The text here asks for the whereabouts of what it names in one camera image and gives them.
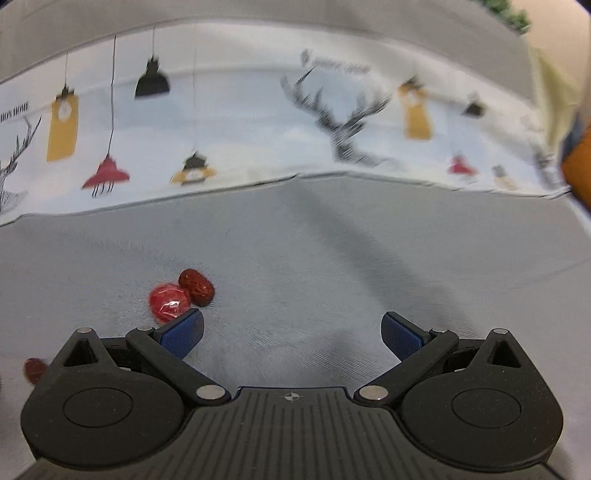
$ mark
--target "silver pin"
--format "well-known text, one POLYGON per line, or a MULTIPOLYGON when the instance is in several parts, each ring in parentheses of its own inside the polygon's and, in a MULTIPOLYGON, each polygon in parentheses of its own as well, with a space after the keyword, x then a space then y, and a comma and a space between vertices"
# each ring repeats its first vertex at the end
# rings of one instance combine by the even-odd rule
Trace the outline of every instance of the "silver pin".
POLYGON ((359 390, 359 395, 365 400, 378 401, 388 396, 388 390, 381 385, 367 385, 359 390))
POLYGON ((197 396, 204 400, 219 400, 226 394, 226 389, 219 385, 204 385, 197 389, 197 396))

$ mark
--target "antler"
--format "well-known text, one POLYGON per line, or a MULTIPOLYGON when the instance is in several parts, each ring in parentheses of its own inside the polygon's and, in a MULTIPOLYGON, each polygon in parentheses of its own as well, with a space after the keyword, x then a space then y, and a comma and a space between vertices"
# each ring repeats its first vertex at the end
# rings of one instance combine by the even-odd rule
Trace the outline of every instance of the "antler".
POLYGON ((332 112, 328 106, 321 102, 322 88, 316 92, 313 100, 310 100, 310 95, 304 95, 302 91, 301 84, 304 82, 306 77, 312 73, 312 70, 314 70, 314 68, 308 70, 308 72, 304 74, 304 76, 302 76, 294 86, 289 84, 287 81, 287 76, 283 76, 281 79, 281 87, 283 88, 287 98, 289 98, 289 100, 291 100, 296 107, 307 112, 315 113, 318 115, 318 124, 327 130, 333 131, 338 128, 339 125, 333 119, 332 112))
POLYGON ((31 123, 29 122, 27 117, 25 117, 24 120, 27 123, 27 136, 23 139, 22 144, 21 144, 19 142, 18 135, 17 135, 17 148, 14 151, 14 153, 12 154, 12 156, 10 157, 10 162, 8 163, 8 165, 5 168, 6 175, 11 174, 14 171, 14 169, 17 167, 18 157, 20 157, 22 155, 22 153, 31 144, 31 141, 33 140, 33 137, 35 136, 35 133, 37 133, 37 128, 39 128, 39 124, 41 124, 41 118, 39 118, 37 125, 33 129, 33 126, 31 125, 31 123))
POLYGON ((380 93, 376 93, 374 101, 370 106, 368 106, 368 101, 365 95, 363 93, 359 94, 357 96, 357 108, 353 111, 345 125, 347 127, 353 127, 366 116, 380 113, 382 110, 386 108, 386 105, 390 101, 390 98, 390 96, 383 98, 380 93))

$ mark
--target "ridged black surface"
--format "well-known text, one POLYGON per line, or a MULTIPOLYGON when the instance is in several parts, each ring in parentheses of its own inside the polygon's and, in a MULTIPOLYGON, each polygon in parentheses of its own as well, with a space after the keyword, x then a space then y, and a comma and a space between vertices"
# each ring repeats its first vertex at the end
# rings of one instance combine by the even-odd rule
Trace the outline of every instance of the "ridged black surface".
POLYGON ((78 472, 41 460, 20 478, 550 480, 557 477, 543 465, 512 473, 466 472, 445 465, 409 442, 388 410, 359 406, 341 388, 243 388, 238 398, 225 406, 197 410, 172 444, 143 462, 111 471, 78 472))

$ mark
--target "triangular hole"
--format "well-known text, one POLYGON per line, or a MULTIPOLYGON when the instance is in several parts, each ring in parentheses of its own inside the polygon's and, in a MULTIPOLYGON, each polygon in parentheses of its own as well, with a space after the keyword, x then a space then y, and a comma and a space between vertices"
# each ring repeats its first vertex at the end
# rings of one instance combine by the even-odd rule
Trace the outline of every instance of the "triangular hole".
POLYGON ((513 353, 513 350, 511 350, 509 344, 502 340, 496 343, 489 363, 492 365, 502 365, 503 367, 521 367, 519 360, 517 360, 517 357, 513 353))
POLYGON ((96 355, 90 348, 88 340, 80 340, 72 350, 68 360, 64 362, 64 367, 77 367, 78 365, 95 364, 97 362, 96 355))

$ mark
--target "gray cloth surface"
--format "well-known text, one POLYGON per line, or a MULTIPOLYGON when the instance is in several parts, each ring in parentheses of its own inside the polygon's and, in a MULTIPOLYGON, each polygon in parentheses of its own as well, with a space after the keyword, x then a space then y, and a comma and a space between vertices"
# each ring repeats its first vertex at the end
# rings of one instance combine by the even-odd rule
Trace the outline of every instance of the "gray cloth surface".
POLYGON ((0 228, 0 478, 32 461, 22 363, 72 331, 155 325, 150 288, 187 267, 216 286, 186 361, 240 385, 350 391, 397 363, 383 313, 460 336, 507 327, 560 402, 553 465, 587 480, 591 241, 566 200, 329 177, 0 228))
POLYGON ((0 10, 0 79, 93 40, 187 18, 287 22, 404 40, 533 98, 525 43, 466 0, 15 0, 0 10))

